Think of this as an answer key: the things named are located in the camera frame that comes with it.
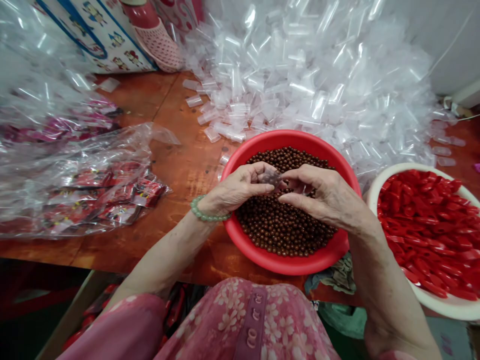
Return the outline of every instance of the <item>green bead bracelet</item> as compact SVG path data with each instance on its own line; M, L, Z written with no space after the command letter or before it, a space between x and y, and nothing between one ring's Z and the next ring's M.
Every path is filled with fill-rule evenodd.
M232 217L232 213L229 213L228 215L223 215L223 216L210 216L210 215L205 215L199 210L199 201L202 200L205 197L205 195L200 195L199 197L196 197L193 199L193 201L190 203L191 207L191 212L195 214L197 218L199 218L202 221L206 222L219 222L219 221L225 221L228 220Z

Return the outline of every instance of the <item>pink shirt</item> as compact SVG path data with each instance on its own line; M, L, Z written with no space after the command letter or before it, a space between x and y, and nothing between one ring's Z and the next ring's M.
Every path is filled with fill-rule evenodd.
M157 296L127 297L59 359L340 359L312 305L292 285L224 280L207 292L159 351L164 316L165 302ZM415 360L398 351L380 359Z

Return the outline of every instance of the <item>wrinkled hand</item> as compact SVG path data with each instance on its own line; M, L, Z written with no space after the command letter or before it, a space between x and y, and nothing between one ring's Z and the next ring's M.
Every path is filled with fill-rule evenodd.
M374 213L334 170L304 164L282 174L282 179L289 180L288 187L294 191L280 196L278 201L301 209L315 219L354 235L380 225ZM302 195L312 189L316 189L315 198Z
M274 185L261 182L275 172L275 167L263 161L242 165L200 200L198 209L206 215L226 215L250 197L274 191Z

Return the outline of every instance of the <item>wooden tabletop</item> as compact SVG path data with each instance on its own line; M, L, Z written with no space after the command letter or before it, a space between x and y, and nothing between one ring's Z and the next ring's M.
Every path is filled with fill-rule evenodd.
M152 170L173 189L173 193L131 226L65 240L0 241L0 257L128 273L187 213L190 201L218 183L218 173L222 169L220 157L231 154L238 144L224 138L210 143L205 136L206 126L197 122L199 107L189 108L185 101L196 93L182 86L185 79L194 80L193 75L189 72L152 72L114 77L121 85L113 93L100 92L124 110L120 125L153 121L173 131L180 140L181 145L156 141L151 145ZM457 166L442 170L461 179L475 196L480 197L480 174L472 167L480 163L480 120L461 121L448 131L449 135L465 139L467 145L450 146ZM279 275L257 266L237 249L225 228L219 225L181 280L213 286L233 276L258 284L290 283L300 289L304 288L306 279L306 276ZM346 295L325 285L320 285L310 295L316 300L361 305L357 294Z

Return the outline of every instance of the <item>red plastic bowl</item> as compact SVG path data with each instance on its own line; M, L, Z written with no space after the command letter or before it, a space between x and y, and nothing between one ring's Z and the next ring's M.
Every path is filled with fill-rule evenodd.
M241 145L230 157L221 175L222 180L244 165L253 155L266 150L275 150L291 146L300 151L328 160L338 173L361 196L360 185L349 163L340 153L325 141L309 133L296 130L274 130L251 138ZM347 232L339 229L328 245L309 257L283 257L255 247L242 231L242 227L233 213L224 222L226 232L240 251L257 265L284 275L307 275L322 271L340 260L349 250Z

